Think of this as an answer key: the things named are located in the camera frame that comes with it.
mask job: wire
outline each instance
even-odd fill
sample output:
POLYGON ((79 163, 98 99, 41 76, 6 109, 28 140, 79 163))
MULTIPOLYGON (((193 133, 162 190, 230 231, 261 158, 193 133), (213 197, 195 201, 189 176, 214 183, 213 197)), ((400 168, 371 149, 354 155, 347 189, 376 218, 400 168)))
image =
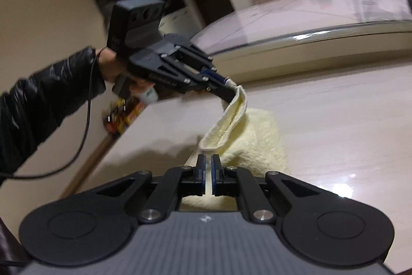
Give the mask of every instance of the wire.
POLYGON ((35 174, 35 175, 14 175, 14 174, 8 174, 8 173, 1 173, 0 172, 0 178, 4 177, 4 178, 8 178, 10 180, 40 180, 41 178, 46 178, 46 177, 50 177, 53 175, 56 175, 58 173, 60 173, 61 171, 67 169, 68 167, 70 167, 73 163, 76 162, 76 160, 78 159, 84 143, 86 142, 86 138, 87 138, 87 134, 89 133, 89 126, 90 126, 90 108, 91 108, 91 93, 92 93, 92 84, 93 84, 93 69, 94 66, 98 60, 98 58, 100 57, 100 53, 103 50, 101 50, 100 52, 97 53, 97 55, 94 57, 93 59, 93 63, 91 64, 91 70, 90 70, 90 79, 89 79, 89 96, 87 99, 87 119, 86 119, 86 127, 84 129, 84 133, 83 133, 83 138, 82 141, 80 142, 80 146, 77 150, 77 152, 75 153, 75 155, 71 158, 71 160, 69 162, 67 162, 65 165, 63 165, 62 167, 49 171, 47 173, 42 173, 42 174, 35 174))

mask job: black jacket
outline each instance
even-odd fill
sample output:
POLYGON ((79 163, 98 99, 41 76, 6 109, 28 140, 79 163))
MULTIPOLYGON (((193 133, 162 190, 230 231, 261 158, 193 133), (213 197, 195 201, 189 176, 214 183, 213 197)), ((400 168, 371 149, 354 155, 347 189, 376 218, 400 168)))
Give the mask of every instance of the black jacket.
MULTIPOLYGON (((1 95, 0 171, 14 173, 66 116, 86 102, 94 57, 94 50, 85 48, 27 79, 18 80, 10 92, 1 95)), ((106 89, 97 65, 92 81, 95 97, 106 89)), ((53 163, 51 170, 57 168, 53 163)), ((15 274, 21 269, 1 266, 1 261, 27 262, 28 257, 0 219, 0 275, 15 274)))

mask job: screw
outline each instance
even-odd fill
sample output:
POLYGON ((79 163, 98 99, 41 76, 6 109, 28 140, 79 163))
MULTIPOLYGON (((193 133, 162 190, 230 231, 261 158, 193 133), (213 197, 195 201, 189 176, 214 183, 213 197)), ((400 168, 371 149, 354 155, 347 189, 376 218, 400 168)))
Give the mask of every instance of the screw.
POLYGON ((269 210, 257 210, 253 213, 253 217, 259 221, 266 221, 273 218, 273 213, 269 210))
POLYGON ((147 209, 147 210, 143 210, 140 213, 140 215, 145 220, 153 221, 153 220, 159 219, 161 216, 161 213, 160 211, 157 211, 155 209, 147 209))

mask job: shiny black sleeve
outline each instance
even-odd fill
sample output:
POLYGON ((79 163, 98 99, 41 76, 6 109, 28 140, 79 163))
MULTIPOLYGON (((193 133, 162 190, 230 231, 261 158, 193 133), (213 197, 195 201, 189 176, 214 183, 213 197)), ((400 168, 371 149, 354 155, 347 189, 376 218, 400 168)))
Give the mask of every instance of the shiny black sleeve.
MULTIPOLYGON (((0 97, 0 171, 15 172, 88 98, 94 49, 88 47, 20 79, 0 97)), ((92 97, 106 89, 97 64, 92 97)))

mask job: yellow towel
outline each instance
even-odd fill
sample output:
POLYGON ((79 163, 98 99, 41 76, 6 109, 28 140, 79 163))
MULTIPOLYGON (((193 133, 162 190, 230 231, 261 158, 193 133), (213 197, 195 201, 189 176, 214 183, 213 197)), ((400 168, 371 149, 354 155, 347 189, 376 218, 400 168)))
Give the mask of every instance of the yellow towel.
MULTIPOLYGON (((249 169, 254 176, 263 177, 267 171, 288 172, 281 136, 270 111, 248 109, 247 97, 242 86, 227 80, 235 88, 232 102, 223 103, 225 111, 219 121, 201 139, 199 147, 186 165, 195 166, 198 154, 219 154, 222 166, 249 169)), ((182 211, 237 209, 232 197, 212 195, 210 165, 207 166, 205 195, 189 196, 182 200, 182 211)))

